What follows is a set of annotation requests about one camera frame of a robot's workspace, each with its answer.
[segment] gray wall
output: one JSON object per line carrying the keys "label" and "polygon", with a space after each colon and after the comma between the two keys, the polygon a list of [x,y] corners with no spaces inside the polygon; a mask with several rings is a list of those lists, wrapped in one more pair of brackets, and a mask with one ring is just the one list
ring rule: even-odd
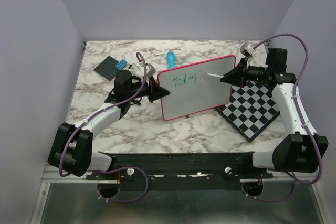
{"label": "gray wall", "polygon": [[85,40],[263,39],[293,0],[62,0]]}
{"label": "gray wall", "polygon": [[[326,135],[329,140],[329,149],[323,159],[322,184],[336,220],[335,13],[335,0],[294,0],[277,33],[295,33],[309,49],[308,67],[299,87],[310,121],[319,134]],[[289,49],[289,70],[298,73],[304,60],[300,44],[293,39],[275,39],[272,45]]]}
{"label": "gray wall", "polygon": [[83,44],[61,0],[0,6],[0,223],[29,223]]}

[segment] marble countertop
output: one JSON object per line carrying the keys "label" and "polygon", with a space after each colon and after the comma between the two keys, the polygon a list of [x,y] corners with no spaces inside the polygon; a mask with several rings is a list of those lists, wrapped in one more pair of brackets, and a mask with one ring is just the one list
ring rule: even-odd
{"label": "marble countertop", "polygon": [[[84,54],[68,122],[77,122],[98,109],[113,88],[108,81],[94,72],[107,56],[128,63],[137,62],[139,51],[146,62],[157,70],[167,69],[166,54],[174,51],[176,66],[234,54],[237,63],[240,46],[246,41],[188,41],[188,40],[128,40],[90,41]],[[264,47],[257,49],[254,66],[263,66]],[[132,106],[119,121],[111,124],[93,141],[93,151],[110,153],[206,153],[271,151],[285,137],[279,116],[251,143],[247,142],[214,109],[164,121],[160,101],[150,103],[142,99],[141,106]]]}

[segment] whiteboard marker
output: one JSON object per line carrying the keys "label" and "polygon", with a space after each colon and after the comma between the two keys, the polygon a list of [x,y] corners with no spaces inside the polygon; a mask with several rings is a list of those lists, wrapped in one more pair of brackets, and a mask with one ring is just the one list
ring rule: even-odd
{"label": "whiteboard marker", "polygon": [[223,76],[220,76],[219,74],[213,74],[213,73],[206,73],[207,76],[213,76],[217,78],[222,78]]}

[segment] blue lego brick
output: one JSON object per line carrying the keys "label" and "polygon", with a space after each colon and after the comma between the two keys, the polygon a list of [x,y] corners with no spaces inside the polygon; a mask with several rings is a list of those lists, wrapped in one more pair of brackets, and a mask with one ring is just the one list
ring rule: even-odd
{"label": "blue lego brick", "polygon": [[127,65],[127,61],[121,60],[116,64],[115,67],[118,68],[119,70],[122,70],[126,65]]}

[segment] black and white checkerboard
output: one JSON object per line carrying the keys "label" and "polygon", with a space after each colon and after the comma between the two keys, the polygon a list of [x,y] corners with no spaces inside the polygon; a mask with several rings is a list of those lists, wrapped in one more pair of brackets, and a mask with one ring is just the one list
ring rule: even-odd
{"label": "black and white checkerboard", "polygon": [[250,81],[233,86],[230,102],[216,110],[249,142],[280,114],[269,90]]}

